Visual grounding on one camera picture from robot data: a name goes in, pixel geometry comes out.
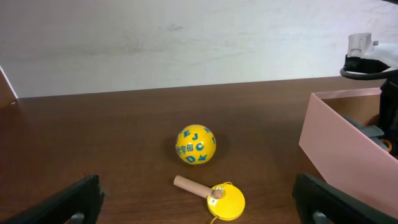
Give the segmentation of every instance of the ball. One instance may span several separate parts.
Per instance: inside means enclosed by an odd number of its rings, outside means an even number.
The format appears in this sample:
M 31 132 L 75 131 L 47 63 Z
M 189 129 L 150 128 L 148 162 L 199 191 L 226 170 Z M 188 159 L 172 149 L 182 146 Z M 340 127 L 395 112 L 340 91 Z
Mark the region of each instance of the ball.
M 204 164 L 216 151 L 216 138 L 206 127 L 193 124 L 182 129 L 175 141 L 178 156 L 191 165 Z

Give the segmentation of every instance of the gray wall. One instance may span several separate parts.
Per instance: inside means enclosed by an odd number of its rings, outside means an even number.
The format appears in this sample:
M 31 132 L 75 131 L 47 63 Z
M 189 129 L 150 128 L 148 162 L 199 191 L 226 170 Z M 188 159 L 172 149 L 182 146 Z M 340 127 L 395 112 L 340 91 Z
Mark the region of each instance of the gray wall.
M 398 42 L 380 0 L 0 1 L 19 97 L 337 76 L 348 35 Z

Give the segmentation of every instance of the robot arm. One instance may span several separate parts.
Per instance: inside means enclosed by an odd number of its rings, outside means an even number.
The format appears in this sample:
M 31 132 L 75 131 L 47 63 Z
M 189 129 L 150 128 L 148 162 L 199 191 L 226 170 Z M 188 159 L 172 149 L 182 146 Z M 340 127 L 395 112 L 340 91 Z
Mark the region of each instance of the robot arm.
M 348 53 L 343 77 L 355 80 L 377 80 L 398 77 L 398 44 L 372 41 L 372 34 L 353 34 L 348 37 Z

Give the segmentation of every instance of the wooden table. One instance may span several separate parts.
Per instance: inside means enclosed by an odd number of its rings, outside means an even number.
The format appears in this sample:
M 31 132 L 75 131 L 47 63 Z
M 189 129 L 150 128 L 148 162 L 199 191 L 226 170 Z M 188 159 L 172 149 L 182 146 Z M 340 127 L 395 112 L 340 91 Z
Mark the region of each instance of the wooden table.
M 246 208 L 232 223 L 298 223 L 295 176 L 320 176 L 298 145 L 310 93 L 380 84 L 336 77 L 19 99 L 0 111 L 0 220 L 99 174 L 98 223 L 208 223 L 205 200 L 174 187 L 176 175 L 238 186 Z M 175 152 L 189 124 L 216 136 L 206 164 Z

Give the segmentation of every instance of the pink box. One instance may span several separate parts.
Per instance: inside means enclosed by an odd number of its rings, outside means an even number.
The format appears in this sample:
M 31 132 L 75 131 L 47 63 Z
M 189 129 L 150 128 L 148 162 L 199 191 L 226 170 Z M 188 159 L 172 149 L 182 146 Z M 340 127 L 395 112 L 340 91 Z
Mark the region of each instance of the pink box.
M 367 125 L 379 112 L 380 92 L 312 93 L 299 145 L 330 185 L 398 218 L 398 160 L 343 118 Z

